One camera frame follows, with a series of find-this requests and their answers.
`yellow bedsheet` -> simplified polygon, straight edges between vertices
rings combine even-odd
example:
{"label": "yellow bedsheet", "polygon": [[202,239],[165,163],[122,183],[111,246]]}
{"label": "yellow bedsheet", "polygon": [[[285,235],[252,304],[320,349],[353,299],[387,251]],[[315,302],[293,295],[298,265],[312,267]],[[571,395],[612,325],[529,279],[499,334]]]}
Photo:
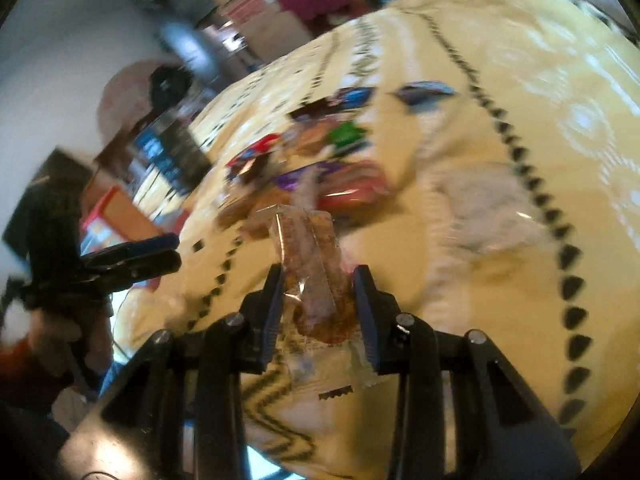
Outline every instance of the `yellow bedsheet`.
{"label": "yellow bedsheet", "polygon": [[[341,246],[370,266],[403,310],[440,330],[487,332],[575,433],[586,465],[638,394],[639,69],[635,45],[569,0],[399,0],[231,86],[192,130],[210,158],[224,162],[283,131],[286,112],[302,102],[353,84],[377,86],[358,118],[372,131],[372,147],[357,157],[378,160],[396,196]],[[388,94],[421,79],[442,80],[458,95],[409,113]],[[477,259],[454,278],[438,176],[482,162],[524,168],[522,184],[543,204],[548,239]],[[237,310],[276,259],[270,241],[241,243],[235,228],[214,226],[223,176],[220,164],[201,184],[181,235],[183,267],[157,292],[190,299],[177,332]],[[194,252],[198,240],[205,249]],[[574,253],[561,269],[561,254]],[[218,287],[198,319],[201,298]],[[132,330],[135,300],[131,293],[115,328],[128,352],[160,328],[157,317],[145,323],[136,312]],[[244,387],[254,383],[244,378]],[[249,422],[250,443],[308,478],[382,478],[395,387],[387,380],[318,400],[297,395],[290,378],[274,372],[245,410],[254,422],[266,413],[279,426]]]}

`patterned fabric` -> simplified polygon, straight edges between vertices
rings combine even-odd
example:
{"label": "patterned fabric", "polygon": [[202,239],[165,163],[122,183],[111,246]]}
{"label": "patterned fabric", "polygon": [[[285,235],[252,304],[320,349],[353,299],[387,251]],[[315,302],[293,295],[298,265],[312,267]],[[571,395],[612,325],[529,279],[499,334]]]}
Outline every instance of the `patterned fabric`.
{"label": "patterned fabric", "polygon": [[[440,330],[485,330],[573,435],[586,465],[639,387],[639,72],[636,46],[569,0],[398,0],[232,85],[192,131],[224,162],[284,131],[286,113],[304,102],[377,86],[356,118],[371,131],[371,147],[357,157],[384,166],[395,198],[341,247],[403,310]],[[408,112],[390,92],[422,79],[458,95]],[[307,163],[292,160],[289,169]],[[478,256],[460,272],[437,183],[487,163],[513,170],[545,241]],[[223,179],[219,164],[201,184],[181,234],[183,267],[157,292],[202,298],[178,333],[237,310],[276,259],[269,240],[214,227]],[[143,208],[158,206],[146,193]],[[140,334],[120,327],[115,336],[129,353]],[[396,380],[363,380],[357,343],[330,356],[353,378],[338,388],[322,355],[295,364],[288,356],[280,346],[267,373],[242,378],[250,444],[307,478],[383,478]],[[311,388],[300,370],[325,380]]]}

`red sleeve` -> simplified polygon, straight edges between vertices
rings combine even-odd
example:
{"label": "red sleeve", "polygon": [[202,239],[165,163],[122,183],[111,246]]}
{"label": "red sleeve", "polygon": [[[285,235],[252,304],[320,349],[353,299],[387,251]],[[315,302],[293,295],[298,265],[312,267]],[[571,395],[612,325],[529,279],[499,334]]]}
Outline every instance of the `red sleeve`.
{"label": "red sleeve", "polygon": [[27,339],[8,352],[0,352],[0,399],[16,408],[49,413],[51,405],[72,383],[70,374],[57,378],[40,365]]}

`black dot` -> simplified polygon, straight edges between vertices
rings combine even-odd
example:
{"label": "black dot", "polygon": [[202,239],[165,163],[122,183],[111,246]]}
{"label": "black dot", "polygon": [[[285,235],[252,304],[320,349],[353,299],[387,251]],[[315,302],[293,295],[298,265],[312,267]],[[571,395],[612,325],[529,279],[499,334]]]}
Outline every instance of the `black dot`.
{"label": "black dot", "polygon": [[545,212],[545,219],[550,224],[558,220],[561,216],[562,211],[560,211],[559,209],[550,209],[549,211]]}
{"label": "black dot", "polygon": [[538,176],[535,176],[534,178],[530,178],[529,180],[527,180],[527,189],[529,189],[529,191],[535,191],[537,188],[539,188],[542,185],[543,182],[544,180],[542,180]]}
{"label": "black dot", "polygon": [[586,349],[591,345],[592,339],[588,336],[582,334],[576,334],[569,339],[569,343],[567,345],[566,354],[569,361],[576,361],[582,354],[586,351]]}
{"label": "black dot", "polygon": [[542,207],[543,205],[547,204],[549,200],[551,200],[551,195],[547,193],[541,193],[539,195],[536,195],[536,197],[534,198],[534,201],[538,207]]}
{"label": "black dot", "polygon": [[536,168],[534,166],[528,166],[527,164],[521,164],[520,166],[518,166],[516,168],[516,172],[520,175],[528,175],[529,173],[531,173],[533,170],[535,170]]}
{"label": "black dot", "polygon": [[517,135],[508,135],[502,138],[502,142],[505,144],[513,144],[516,140],[521,140],[521,137]]}
{"label": "black dot", "polygon": [[562,270],[567,270],[575,262],[582,251],[574,245],[565,244],[558,254],[558,264]]}
{"label": "black dot", "polygon": [[587,317],[587,311],[579,306],[570,306],[562,314],[562,324],[567,330],[573,330]]}
{"label": "black dot", "polygon": [[560,295],[565,301],[572,300],[583,286],[584,280],[580,276],[567,276],[566,278],[562,279]]}
{"label": "black dot", "polygon": [[564,403],[562,408],[560,408],[558,422],[560,424],[568,424],[582,411],[585,404],[582,399],[569,399]]}
{"label": "black dot", "polygon": [[511,150],[511,159],[514,162],[519,162],[520,160],[525,158],[525,156],[527,156],[527,152],[528,151],[529,150],[527,148],[523,148],[522,146],[518,146],[517,148],[513,148]]}
{"label": "black dot", "polygon": [[591,370],[577,366],[564,377],[564,392],[569,395],[574,393],[584,381],[591,375]]}
{"label": "black dot", "polygon": [[505,123],[504,121],[495,121],[494,124],[495,131],[499,134],[505,134],[509,130],[513,128],[509,123]]}
{"label": "black dot", "polygon": [[562,225],[554,229],[554,237],[558,240],[565,238],[569,232],[574,228],[571,224]]}

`wall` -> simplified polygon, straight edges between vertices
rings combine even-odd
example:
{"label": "wall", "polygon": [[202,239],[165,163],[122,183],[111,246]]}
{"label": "wall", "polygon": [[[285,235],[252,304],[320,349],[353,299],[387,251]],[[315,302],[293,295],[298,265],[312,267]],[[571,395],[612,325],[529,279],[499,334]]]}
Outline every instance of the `wall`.
{"label": "wall", "polygon": [[[109,79],[132,62],[161,54],[152,25],[125,3],[0,66],[0,232],[55,146],[91,158],[100,152],[95,113]],[[0,244],[0,292],[8,273],[18,270]]]}

